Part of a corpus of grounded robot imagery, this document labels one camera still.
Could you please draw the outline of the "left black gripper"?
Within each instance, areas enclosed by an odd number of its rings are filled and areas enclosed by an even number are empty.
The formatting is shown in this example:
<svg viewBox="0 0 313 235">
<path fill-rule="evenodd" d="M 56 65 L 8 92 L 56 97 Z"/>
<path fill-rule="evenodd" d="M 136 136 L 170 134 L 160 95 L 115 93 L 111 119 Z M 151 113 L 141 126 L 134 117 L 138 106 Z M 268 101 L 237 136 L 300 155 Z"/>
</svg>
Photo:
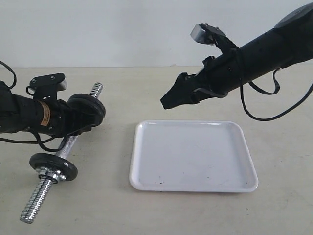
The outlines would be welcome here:
<svg viewBox="0 0 313 235">
<path fill-rule="evenodd" d="M 76 112 L 64 100 L 48 99 L 47 104 L 51 111 L 47 134 L 51 137 L 78 136 L 97 127 L 96 124 L 74 124 Z"/>
</svg>

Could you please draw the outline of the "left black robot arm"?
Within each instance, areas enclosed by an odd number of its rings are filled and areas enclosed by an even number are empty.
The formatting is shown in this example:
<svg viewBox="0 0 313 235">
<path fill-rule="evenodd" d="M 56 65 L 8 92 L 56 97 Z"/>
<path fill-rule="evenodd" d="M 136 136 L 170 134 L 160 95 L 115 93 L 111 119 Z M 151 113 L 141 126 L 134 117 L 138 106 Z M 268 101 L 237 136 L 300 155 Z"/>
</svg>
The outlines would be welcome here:
<svg viewBox="0 0 313 235">
<path fill-rule="evenodd" d="M 99 126 L 104 105 L 88 94 L 74 94 L 68 101 L 34 99 L 11 93 L 0 83 L 0 132 L 37 132 L 55 138 L 79 135 Z"/>
</svg>

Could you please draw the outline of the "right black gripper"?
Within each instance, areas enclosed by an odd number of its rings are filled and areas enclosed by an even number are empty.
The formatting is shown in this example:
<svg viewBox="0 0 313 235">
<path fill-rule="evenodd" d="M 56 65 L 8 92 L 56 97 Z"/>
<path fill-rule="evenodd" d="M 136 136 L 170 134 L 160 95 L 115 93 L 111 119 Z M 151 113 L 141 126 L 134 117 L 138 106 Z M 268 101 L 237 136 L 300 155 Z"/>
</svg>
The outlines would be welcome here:
<svg viewBox="0 0 313 235">
<path fill-rule="evenodd" d="M 196 74 L 178 75 L 171 89 L 160 99 L 165 110 L 198 104 L 210 98 L 224 98 L 240 86 L 241 66 L 236 55 L 207 57 Z"/>
</svg>

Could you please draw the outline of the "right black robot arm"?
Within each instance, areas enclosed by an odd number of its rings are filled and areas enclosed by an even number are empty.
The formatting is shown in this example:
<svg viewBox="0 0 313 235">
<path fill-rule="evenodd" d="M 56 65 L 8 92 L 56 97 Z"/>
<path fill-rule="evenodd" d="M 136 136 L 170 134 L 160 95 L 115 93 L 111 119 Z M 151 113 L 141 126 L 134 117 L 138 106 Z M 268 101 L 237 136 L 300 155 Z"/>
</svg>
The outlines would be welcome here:
<svg viewBox="0 0 313 235">
<path fill-rule="evenodd" d="M 281 19 L 272 29 L 238 47 L 219 28 L 198 23 L 190 33 L 200 44 L 215 45 L 218 57 L 208 56 L 196 74 L 179 74 L 160 99 L 164 109 L 224 98 L 242 84 L 277 68 L 287 68 L 313 57 L 313 4 L 308 3 Z"/>
</svg>

